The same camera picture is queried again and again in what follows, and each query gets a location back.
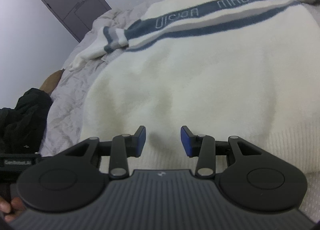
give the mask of black mount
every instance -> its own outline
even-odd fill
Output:
[[[307,180],[296,167],[238,136],[215,141],[194,135],[187,126],[180,133],[187,156],[199,157],[193,177],[214,182],[228,202],[261,214],[299,208]],[[33,211],[76,211],[97,200],[112,181],[134,178],[129,177],[127,157],[139,157],[145,140],[146,128],[140,126],[134,135],[122,134],[108,142],[91,137],[54,157],[1,154],[0,180],[8,184],[18,179],[18,194]],[[216,173],[216,155],[226,156],[228,168],[222,173]],[[110,156],[108,174],[98,170],[102,156]]]

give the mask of white sweater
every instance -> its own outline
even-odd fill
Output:
[[[300,4],[317,1],[165,0],[127,30],[101,29],[71,70],[127,50],[90,88],[81,140],[145,125],[131,170],[194,169],[180,141],[187,125],[216,140],[238,135],[305,173],[319,171],[320,28]]]

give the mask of hand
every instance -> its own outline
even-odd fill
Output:
[[[41,87],[39,87],[40,90],[46,92],[49,96],[51,95],[51,93],[53,92],[53,90],[55,90],[55,88],[57,87],[62,74],[64,72],[64,69],[62,70],[58,70],[55,73],[51,74],[42,84]]]
[[[11,213],[4,217],[4,220],[7,223],[16,219],[19,215],[22,214],[24,210],[26,210],[26,208],[23,206],[21,198],[15,197],[14,199],[11,200],[10,203],[8,203],[2,197],[0,197],[0,211],[6,214]]]

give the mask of bed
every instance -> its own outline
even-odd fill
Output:
[[[126,28],[139,19],[147,8],[162,0],[145,0],[130,10],[112,9],[94,21],[82,42],[73,50],[65,61],[65,72],[53,91],[52,107],[47,118],[47,129],[41,144],[42,156],[52,156],[78,143],[82,125],[83,104],[86,93],[97,75],[123,52],[117,49],[108,56],[90,60],[82,69],[70,72],[68,65],[77,53],[89,46],[97,37],[97,30],[103,26]],[[320,26],[320,6],[305,5]],[[303,211],[313,221],[320,220],[320,172],[306,174],[307,194],[301,204]]]

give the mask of black jacket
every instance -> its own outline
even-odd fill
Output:
[[[46,92],[31,88],[15,109],[0,109],[0,153],[38,152],[51,105]]]

